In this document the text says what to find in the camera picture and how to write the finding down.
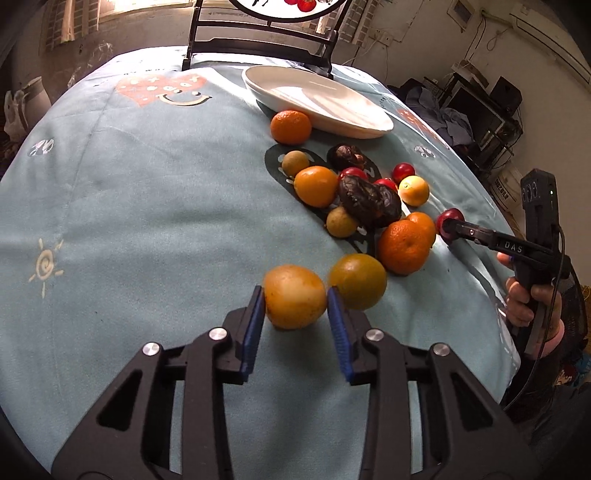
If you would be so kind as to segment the person's right hand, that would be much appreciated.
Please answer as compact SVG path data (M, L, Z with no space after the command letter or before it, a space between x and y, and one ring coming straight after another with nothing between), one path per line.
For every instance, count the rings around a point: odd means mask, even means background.
M506 281L506 319L515 327L527 327L535 317L534 311L528 306L531 300L535 300L547 307L551 313L550 335L555 336L560 330L562 297L559 292L553 295L551 285L534 285L530 290L521 285L512 276Z

